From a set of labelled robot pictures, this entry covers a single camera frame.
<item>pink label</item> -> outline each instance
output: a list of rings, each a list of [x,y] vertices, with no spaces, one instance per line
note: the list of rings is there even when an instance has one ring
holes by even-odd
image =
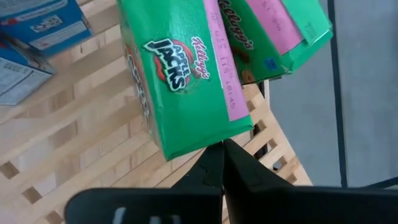
[[[281,0],[246,1],[281,55],[303,41],[303,36]]]
[[[204,3],[229,121],[235,121],[249,115],[249,110],[243,97],[238,74],[236,73],[217,0],[204,0]]]

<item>gray floor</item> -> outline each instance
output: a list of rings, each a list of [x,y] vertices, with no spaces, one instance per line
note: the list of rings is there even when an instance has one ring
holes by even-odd
[[[396,0],[336,0],[350,187],[398,176],[397,21]],[[271,105],[314,184],[340,186],[329,45],[271,82]]]

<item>blue cereal box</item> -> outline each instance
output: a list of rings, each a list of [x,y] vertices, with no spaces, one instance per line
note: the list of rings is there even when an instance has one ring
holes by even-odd
[[[0,30],[46,57],[92,35],[76,0],[0,0]]]
[[[54,73],[44,58],[0,37],[0,105],[18,104]]]

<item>wooden slatted shelf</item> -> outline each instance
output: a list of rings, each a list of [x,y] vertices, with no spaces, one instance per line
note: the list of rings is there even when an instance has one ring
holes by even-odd
[[[170,187],[202,154],[164,160],[124,64],[115,1],[79,3],[96,35],[52,58],[58,75],[20,105],[0,106],[0,214],[16,223],[63,223],[66,201],[90,187]],[[267,144],[262,164],[311,185],[258,87],[244,95],[260,132],[234,140],[252,155]]]

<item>cereal box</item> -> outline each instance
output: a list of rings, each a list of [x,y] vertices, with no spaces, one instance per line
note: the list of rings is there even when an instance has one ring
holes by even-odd
[[[252,129],[216,1],[118,5],[143,116],[166,159]]]
[[[45,59],[0,37],[0,105],[16,105],[55,73]]]
[[[0,30],[46,57],[91,37],[75,0],[0,0]]]
[[[318,0],[218,0],[241,82],[290,74],[333,36]]]

